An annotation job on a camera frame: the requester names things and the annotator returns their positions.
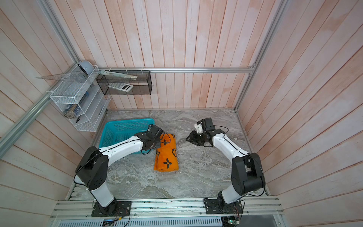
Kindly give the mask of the orange patterned pillowcase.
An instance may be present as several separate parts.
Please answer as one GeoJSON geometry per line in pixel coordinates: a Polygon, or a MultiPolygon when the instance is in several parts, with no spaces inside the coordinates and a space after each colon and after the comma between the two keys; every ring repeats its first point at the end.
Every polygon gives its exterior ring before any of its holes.
{"type": "Polygon", "coordinates": [[[156,149],[154,170],[159,172],[179,170],[175,135],[169,133],[161,136],[160,148],[156,149]]]}

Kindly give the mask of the teal plastic basket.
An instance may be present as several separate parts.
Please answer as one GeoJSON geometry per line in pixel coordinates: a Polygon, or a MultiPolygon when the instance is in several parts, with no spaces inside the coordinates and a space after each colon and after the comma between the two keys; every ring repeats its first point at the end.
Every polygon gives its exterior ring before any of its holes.
{"type": "Polygon", "coordinates": [[[99,148],[125,141],[136,133],[147,131],[154,124],[151,118],[110,121],[105,124],[99,148]]]}

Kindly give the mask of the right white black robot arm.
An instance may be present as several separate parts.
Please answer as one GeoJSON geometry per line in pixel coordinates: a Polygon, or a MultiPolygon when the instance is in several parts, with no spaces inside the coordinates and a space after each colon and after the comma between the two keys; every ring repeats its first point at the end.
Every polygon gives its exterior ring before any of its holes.
{"type": "Polygon", "coordinates": [[[198,121],[194,127],[186,141],[200,147],[215,147],[231,161],[231,185],[218,196],[221,206],[232,204],[259,189],[266,190],[264,171],[257,153],[240,148],[221,130],[221,126],[213,124],[211,118],[198,121]]]}

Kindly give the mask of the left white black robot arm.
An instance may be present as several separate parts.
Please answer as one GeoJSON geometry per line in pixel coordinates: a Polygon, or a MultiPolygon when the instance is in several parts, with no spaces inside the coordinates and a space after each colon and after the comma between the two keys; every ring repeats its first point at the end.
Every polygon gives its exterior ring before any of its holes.
{"type": "Polygon", "coordinates": [[[106,183],[109,166],[132,153],[154,149],[160,145],[163,135],[162,129],[150,125],[147,131],[138,132],[114,145],[89,147],[75,170],[74,183],[89,190],[102,214],[114,213],[118,205],[106,183]]]}

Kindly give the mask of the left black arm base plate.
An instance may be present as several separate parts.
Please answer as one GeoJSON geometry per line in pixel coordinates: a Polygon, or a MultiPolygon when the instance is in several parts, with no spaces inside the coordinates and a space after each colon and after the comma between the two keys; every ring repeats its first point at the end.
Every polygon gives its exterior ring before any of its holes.
{"type": "Polygon", "coordinates": [[[130,215],[131,201],[112,201],[108,206],[102,207],[97,201],[93,206],[91,217],[125,217],[130,215]]]}

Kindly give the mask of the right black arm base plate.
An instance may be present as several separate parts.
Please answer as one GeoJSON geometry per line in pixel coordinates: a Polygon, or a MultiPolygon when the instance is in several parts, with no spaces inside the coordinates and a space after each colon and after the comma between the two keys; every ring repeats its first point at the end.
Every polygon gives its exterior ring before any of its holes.
{"type": "Polygon", "coordinates": [[[241,204],[240,201],[227,204],[224,203],[221,198],[204,198],[203,203],[207,214],[243,214],[244,211],[243,204],[241,204]]]}

